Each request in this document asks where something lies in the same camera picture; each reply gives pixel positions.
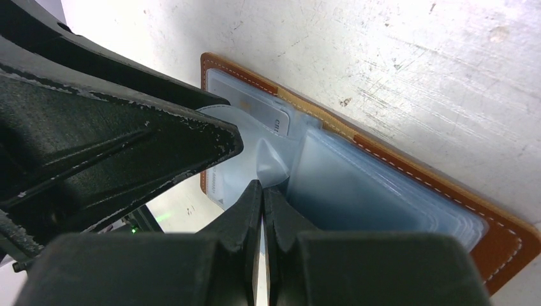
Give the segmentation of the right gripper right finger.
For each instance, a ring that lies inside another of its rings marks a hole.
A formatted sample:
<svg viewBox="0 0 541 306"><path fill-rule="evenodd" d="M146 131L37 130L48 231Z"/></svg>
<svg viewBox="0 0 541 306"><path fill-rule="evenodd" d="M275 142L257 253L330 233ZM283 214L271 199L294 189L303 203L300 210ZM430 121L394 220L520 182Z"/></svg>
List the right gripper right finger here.
<svg viewBox="0 0 541 306"><path fill-rule="evenodd" d="M432 233L323 231L263 190L271 305L489 305L475 264Z"/></svg>

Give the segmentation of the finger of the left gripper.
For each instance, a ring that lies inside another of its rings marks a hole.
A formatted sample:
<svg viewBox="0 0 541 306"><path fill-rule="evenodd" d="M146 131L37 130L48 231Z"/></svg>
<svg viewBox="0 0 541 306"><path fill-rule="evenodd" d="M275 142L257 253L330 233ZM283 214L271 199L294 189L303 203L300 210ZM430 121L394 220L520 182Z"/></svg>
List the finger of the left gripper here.
<svg viewBox="0 0 541 306"><path fill-rule="evenodd" d="M225 98L154 71L74 34L36 1L1 1L1 36L56 64L192 110Z"/></svg>
<svg viewBox="0 0 541 306"><path fill-rule="evenodd" d="M35 258L238 155L232 124L1 65L1 252Z"/></svg>

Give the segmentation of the brown leather card holder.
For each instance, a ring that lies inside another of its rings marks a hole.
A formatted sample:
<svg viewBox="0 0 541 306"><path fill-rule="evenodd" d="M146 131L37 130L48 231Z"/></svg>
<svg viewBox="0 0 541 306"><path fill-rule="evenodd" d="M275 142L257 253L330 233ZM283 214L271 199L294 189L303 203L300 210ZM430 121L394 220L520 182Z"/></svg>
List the brown leather card holder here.
<svg viewBox="0 0 541 306"><path fill-rule="evenodd" d="M495 293L540 254L540 234L525 222L400 154L331 111L238 64L204 53L206 72L221 70L278 98L290 111L286 136L243 110L206 106L235 124L244 150L201 174L202 191L229 209L252 180L281 187L301 216L323 230L439 233L472 256Z"/></svg>

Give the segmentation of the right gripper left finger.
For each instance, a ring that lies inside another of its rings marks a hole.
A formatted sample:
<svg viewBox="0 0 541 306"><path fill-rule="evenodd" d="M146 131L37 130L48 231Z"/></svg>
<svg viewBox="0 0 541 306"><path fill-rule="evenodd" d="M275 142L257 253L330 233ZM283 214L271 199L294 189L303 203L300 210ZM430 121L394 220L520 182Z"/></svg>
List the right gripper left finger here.
<svg viewBox="0 0 541 306"><path fill-rule="evenodd" d="M17 305L254 305L263 189L196 233L69 234L31 267Z"/></svg>

